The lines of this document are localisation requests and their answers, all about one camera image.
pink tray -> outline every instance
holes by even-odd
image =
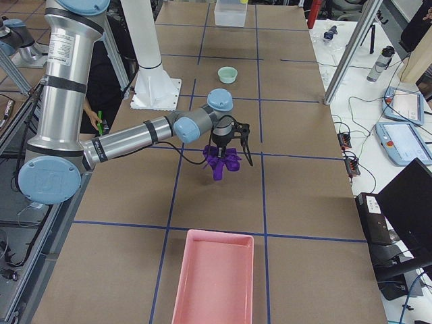
[[[251,324],[254,238],[191,229],[172,324]]]

label sticker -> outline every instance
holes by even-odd
[[[367,196],[366,197],[367,202],[367,209],[372,214],[381,214],[381,209],[379,208],[378,202],[375,199],[375,197]]]
[[[51,34],[48,50],[48,62],[70,66],[74,51],[75,37],[63,34]]]

chair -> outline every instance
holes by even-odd
[[[327,17],[332,20],[357,21],[367,0],[327,0]]]

green marker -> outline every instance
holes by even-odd
[[[99,110],[97,112],[97,117],[99,117],[100,120],[102,120],[102,111]],[[102,127],[102,123],[97,123],[97,129],[99,130],[99,136],[103,135],[103,127]]]

purple cloth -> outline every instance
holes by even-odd
[[[222,180],[223,166],[226,166],[228,171],[238,171],[240,169],[241,158],[237,155],[237,150],[235,148],[227,148],[225,151],[225,157],[217,157],[217,147],[208,145],[205,146],[202,155],[204,155],[207,160],[207,164],[204,166],[211,166],[213,170],[213,179],[215,181]]]

